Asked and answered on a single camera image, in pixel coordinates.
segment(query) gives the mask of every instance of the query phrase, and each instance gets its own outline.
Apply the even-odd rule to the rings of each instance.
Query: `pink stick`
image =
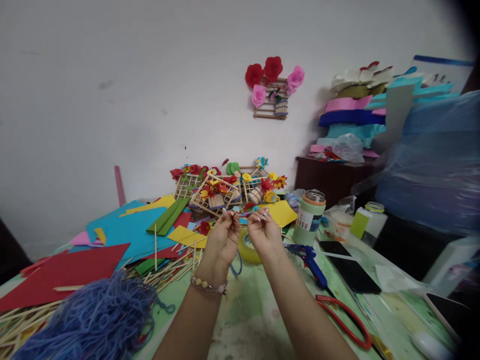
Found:
[[[116,192],[118,193],[118,203],[120,207],[125,205],[124,186],[122,185],[122,176],[120,175],[120,167],[115,165],[115,179],[116,179]]]

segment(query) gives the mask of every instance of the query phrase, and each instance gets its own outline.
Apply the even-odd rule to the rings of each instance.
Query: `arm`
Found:
[[[239,233],[239,216],[224,212],[208,236],[205,254],[195,271],[197,278],[214,287],[225,283],[237,254]],[[190,284],[153,360],[206,359],[221,301],[221,294]]]
[[[250,215],[248,232],[262,260],[296,356],[299,359],[357,359],[288,258],[279,227],[267,209]]]

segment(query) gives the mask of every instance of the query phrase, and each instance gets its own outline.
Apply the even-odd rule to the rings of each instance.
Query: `black phone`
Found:
[[[435,295],[431,292],[426,292],[423,298],[438,316],[450,335],[452,335],[456,341],[459,341],[462,335],[462,328],[465,328],[465,322],[469,321],[473,316],[472,309],[459,302]]]
[[[338,241],[319,241],[320,247],[327,253],[351,256]],[[358,294],[380,294],[382,289],[372,280],[360,264],[353,260],[328,257],[347,285]]]

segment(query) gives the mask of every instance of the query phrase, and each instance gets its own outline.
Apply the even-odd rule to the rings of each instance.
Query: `blue yarn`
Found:
[[[230,269],[233,275],[238,276],[242,273],[243,265],[242,265],[242,256],[240,255],[240,251],[237,249],[236,252],[238,253],[238,257],[240,258],[240,270],[236,272],[232,264],[230,264]]]
[[[154,287],[118,270],[67,297],[13,359],[131,359],[153,334],[155,305],[168,314],[175,311],[175,305],[160,301]]]

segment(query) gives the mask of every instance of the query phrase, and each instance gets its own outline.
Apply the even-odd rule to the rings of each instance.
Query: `bracelet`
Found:
[[[219,293],[222,295],[227,295],[227,284],[228,280],[225,280],[225,283],[220,285],[219,287],[214,287],[210,285],[206,280],[202,280],[195,275],[190,278],[190,283],[195,286],[197,289],[209,292],[209,293]]]

